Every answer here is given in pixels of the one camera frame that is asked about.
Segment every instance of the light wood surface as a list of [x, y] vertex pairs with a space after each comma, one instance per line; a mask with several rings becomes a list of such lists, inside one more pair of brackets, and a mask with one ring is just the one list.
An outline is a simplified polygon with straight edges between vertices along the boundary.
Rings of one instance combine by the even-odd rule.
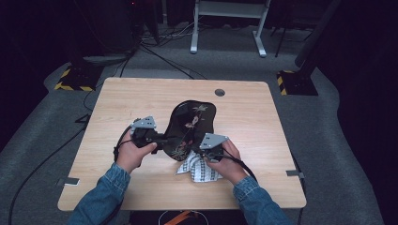
[[[216, 89], [225, 96], [215, 95]], [[58, 202], [73, 210], [113, 163], [113, 149], [123, 130], [136, 118], [154, 116], [163, 133], [173, 108], [185, 100], [212, 102], [217, 107], [214, 133], [228, 136], [252, 169], [261, 187], [282, 208], [301, 208], [306, 200], [279, 116], [265, 82], [108, 78], [83, 137], [69, 177], [78, 186], [65, 186]], [[182, 162], [163, 151], [144, 158], [131, 174], [122, 209], [236, 209], [233, 186], [226, 180], [194, 183], [189, 173], [176, 174]]]

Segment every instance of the blue denim jacket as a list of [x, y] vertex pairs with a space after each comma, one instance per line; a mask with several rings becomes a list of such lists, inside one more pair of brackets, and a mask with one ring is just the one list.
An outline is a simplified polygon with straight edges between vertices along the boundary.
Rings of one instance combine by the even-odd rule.
[[[130, 175], [114, 163], [97, 186], [79, 201], [68, 224], [101, 224], [123, 201], [129, 182]], [[279, 205], [250, 176], [234, 186], [234, 195], [248, 224], [292, 224]]]

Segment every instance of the black stand base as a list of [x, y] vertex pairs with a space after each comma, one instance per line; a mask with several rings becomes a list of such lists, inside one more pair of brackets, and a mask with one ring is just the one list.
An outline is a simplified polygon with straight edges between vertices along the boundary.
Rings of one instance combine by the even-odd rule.
[[95, 91], [103, 68], [91, 65], [83, 67], [68, 66], [55, 86], [55, 90]]
[[281, 70], [276, 75], [281, 94], [299, 96], [318, 96], [313, 81], [303, 79], [299, 72]]

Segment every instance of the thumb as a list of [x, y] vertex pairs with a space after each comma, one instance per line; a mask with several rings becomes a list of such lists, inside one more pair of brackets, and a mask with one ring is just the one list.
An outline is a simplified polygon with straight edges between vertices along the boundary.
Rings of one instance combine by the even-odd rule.
[[142, 151], [142, 153], [144, 154], [144, 156], [148, 155], [150, 152], [152, 152], [153, 150], [155, 150], [155, 148], [158, 146], [157, 143], [152, 142], [147, 144], [146, 146], [140, 148]]

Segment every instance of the person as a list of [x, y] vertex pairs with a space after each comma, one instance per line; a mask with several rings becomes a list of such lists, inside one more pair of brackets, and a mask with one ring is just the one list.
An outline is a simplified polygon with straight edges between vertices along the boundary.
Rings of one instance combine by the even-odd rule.
[[[82, 197], [69, 217], [68, 224], [104, 224], [117, 211], [129, 185], [131, 172], [157, 146], [150, 143], [138, 148], [133, 142], [125, 142], [130, 139], [129, 134], [127, 132], [122, 139], [117, 161], [99, 179], [97, 186]], [[240, 159], [239, 151], [230, 140], [223, 142], [222, 147]], [[248, 224], [292, 224], [279, 205], [240, 165], [228, 158], [218, 163], [207, 161], [207, 165], [234, 185], [234, 196]]]

